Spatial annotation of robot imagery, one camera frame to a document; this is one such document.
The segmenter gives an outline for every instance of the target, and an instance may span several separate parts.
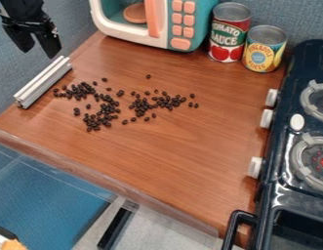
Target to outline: tomato sauce can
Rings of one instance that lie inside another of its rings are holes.
[[[286,33],[271,25],[255,26],[248,32],[242,63],[255,72],[278,68],[287,43]]]
[[[219,62],[241,60],[251,12],[243,4],[222,3],[213,10],[209,56]]]

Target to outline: can lid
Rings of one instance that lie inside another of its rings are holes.
[[[217,5],[213,13],[220,21],[246,21],[252,15],[247,6],[233,2]]]
[[[248,37],[266,45],[277,45],[287,40],[284,30],[272,25],[255,26],[249,30]]]

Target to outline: gray wall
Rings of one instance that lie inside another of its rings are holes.
[[[271,24],[286,31],[290,47],[323,38],[323,0],[235,0],[253,12],[252,25]]]
[[[96,31],[88,0],[44,2],[44,11],[53,19],[60,32],[60,55],[69,55]],[[38,42],[30,52],[21,52],[2,29],[0,18],[0,112],[14,101],[13,94],[49,63]]]

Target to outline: yellow can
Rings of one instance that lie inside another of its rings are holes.
[[[255,26],[248,32],[242,63],[255,72],[271,72],[280,65],[287,43],[279,27]]]

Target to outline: stove burner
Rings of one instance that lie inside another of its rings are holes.
[[[303,151],[303,165],[316,173],[316,178],[323,176],[323,145],[312,146]]]
[[[308,87],[301,94],[301,104],[307,114],[323,121],[323,83],[309,81]]]
[[[323,90],[311,94],[309,101],[317,107],[317,111],[323,113]]]
[[[323,190],[323,137],[303,134],[291,151],[291,167],[313,188]]]

